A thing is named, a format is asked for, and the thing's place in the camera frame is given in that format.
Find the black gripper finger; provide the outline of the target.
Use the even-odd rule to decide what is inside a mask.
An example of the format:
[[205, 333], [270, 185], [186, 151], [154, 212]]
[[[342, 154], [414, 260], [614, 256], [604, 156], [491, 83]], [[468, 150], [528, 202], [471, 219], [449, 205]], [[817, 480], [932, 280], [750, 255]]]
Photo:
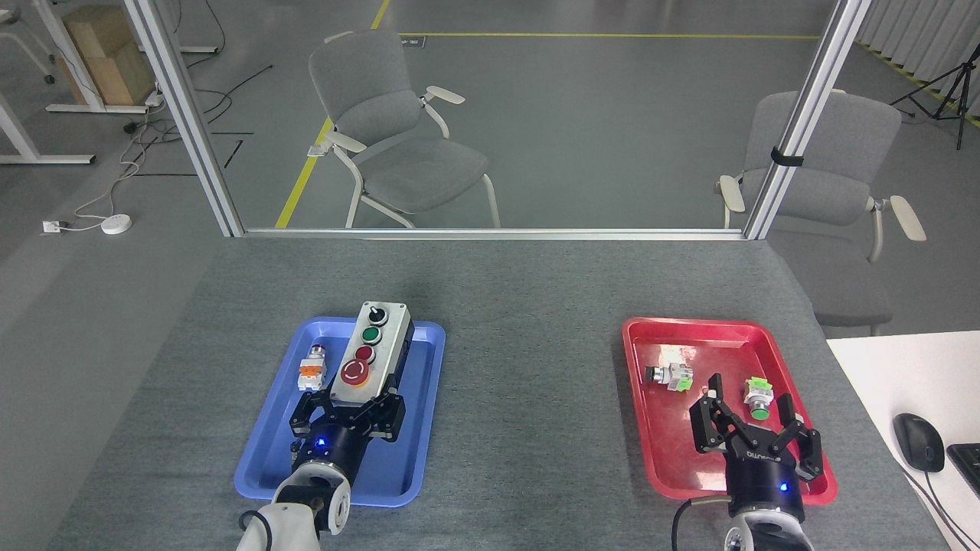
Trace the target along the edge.
[[799, 450], [795, 473], [805, 481], [812, 481], [824, 474], [822, 437], [818, 430], [805, 424], [804, 416], [795, 410], [791, 394], [777, 399], [781, 432], [776, 437], [776, 454], [784, 452], [790, 442], [797, 442]]
[[298, 439], [333, 440], [338, 437], [338, 422], [329, 390], [304, 391], [289, 420], [292, 435]]
[[395, 442], [401, 432], [403, 418], [406, 414], [405, 399], [393, 392], [382, 392], [381, 395], [368, 399], [367, 403], [353, 408], [344, 414], [344, 422], [348, 429], [356, 435], [372, 439], [381, 437], [385, 442]]
[[746, 426], [742, 419], [724, 403], [722, 376], [715, 373], [709, 380], [707, 391], [689, 410], [694, 445], [697, 453], [721, 450], [732, 437], [748, 446]]

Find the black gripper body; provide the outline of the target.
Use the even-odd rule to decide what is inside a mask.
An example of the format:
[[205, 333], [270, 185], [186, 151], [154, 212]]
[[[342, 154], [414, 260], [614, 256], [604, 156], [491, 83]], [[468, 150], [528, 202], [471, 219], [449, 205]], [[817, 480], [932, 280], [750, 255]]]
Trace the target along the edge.
[[804, 522], [804, 504], [795, 472], [797, 461], [788, 450], [773, 456], [766, 446], [752, 450], [742, 442], [726, 445], [726, 492], [732, 497], [729, 516], [746, 510], [781, 510]]
[[332, 464], [353, 486], [364, 459], [370, 436], [360, 429], [339, 423], [312, 423], [311, 432], [300, 439], [292, 471], [307, 463]]

